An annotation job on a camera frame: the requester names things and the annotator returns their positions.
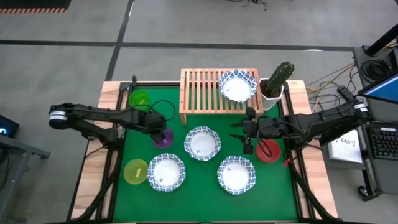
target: purple cup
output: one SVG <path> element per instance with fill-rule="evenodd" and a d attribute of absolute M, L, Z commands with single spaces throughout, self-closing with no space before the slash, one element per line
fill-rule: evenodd
<path fill-rule="evenodd" d="M 170 147 L 173 144 L 173 140 L 174 140 L 174 133 L 171 129 L 167 128 L 164 132 L 163 132 L 165 138 L 163 140 L 161 140 L 161 142 L 154 142 L 154 145 L 158 148 L 161 149 L 165 149 L 167 147 Z"/>

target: green cup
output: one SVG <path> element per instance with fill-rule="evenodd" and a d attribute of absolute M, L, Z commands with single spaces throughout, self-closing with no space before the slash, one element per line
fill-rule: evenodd
<path fill-rule="evenodd" d="M 136 90 L 129 97 L 130 106 L 143 111 L 149 111 L 149 94 L 144 90 Z"/>

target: plastic cup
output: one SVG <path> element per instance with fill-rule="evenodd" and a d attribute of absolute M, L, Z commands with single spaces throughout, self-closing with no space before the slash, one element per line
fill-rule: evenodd
<path fill-rule="evenodd" d="M 136 109 L 149 111 L 149 94 L 144 90 L 136 90 L 131 93 L 129 97 L 129 104 Z"/>
<path fill-rule="evenodd" d="M 170 147 L 173 144 L 174 141 L 174 133 L 171 129 L 167 128 L 164 132 L 164 139 L 161 140 L 161 142 L 155 142 L 154 140 L 153 143 L 156 147 L 165 149 L 167 147 Z"/>
<path fill-rule="evenodd" d="M 262 148 L 268 152 L 268 154 L 271 154 L 271 156 L 267 156 L 262 149 L 260 148 L 260 144 Z M 267 140 L 261 140 L 256 147 L 256 154 L 257 157 L 264 161 L 264 162 L 275 162 L 276 160 L 279 159 L 281 151 L 278 143 L 272 139 L 267 139 Z"/>
<path fill-rule="evenodd" d="M 124 168 L 123 176 L 129 184 L 141 184 L 147 178 L 148 164 L 142 159 L 133 159 Z"/>

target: white paper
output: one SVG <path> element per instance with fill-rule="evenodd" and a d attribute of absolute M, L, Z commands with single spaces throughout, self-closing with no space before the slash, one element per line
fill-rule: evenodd
<path fill-rule="evenodd" d="M 381 131 L 396 131 L 395 128 L 381 128 Z"/>
<path fill-rule="evenodd" d="M 328 147 L 330 159 L 362 163 L 357 130 L 329 142 Z"/>

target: concrete floor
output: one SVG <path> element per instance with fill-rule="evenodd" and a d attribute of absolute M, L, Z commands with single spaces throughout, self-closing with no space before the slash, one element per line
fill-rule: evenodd
<path fill-rule="evenodd" d="M 264 12 L 262 5 L 242 8 L 244 1 L 136 0 L 124 41 L 359 46 L 374 42 L 398 21 L 394 0 L 267 2 Z M 115 42 L 126 6 L 127 0 L 73 0 L 66 14 L 0 14 L 0 40 Z M 87 142 L 76 131 L 51 129 L 47 112 L 57 103 L 96 105 L 113 47 L 0 45 L 0 52 L 0 114 L 21 124 L 18 139 L 52 151 L 47 161 L 31 161 L 11 213 L 26 217 L 29 224 L 62 222 Z M 133 74 L 141 80 L 178 80 L 181 68 L 205 67 L 253 67 L 267 77 L 286 60 L 296 67 L 291 79 L 310 83 L 351 63 L 352 54 L 122 48 L 113 80 L 130 80 Z M 348 81 L 343 75 L 337 83 Z M 358 77 L 354 83 L 361 88 Z M 398 220 L 398 196 L 360 200 L 359 170 L 328 167 L 328 174 L 340 218 L 368 223 Z"/>

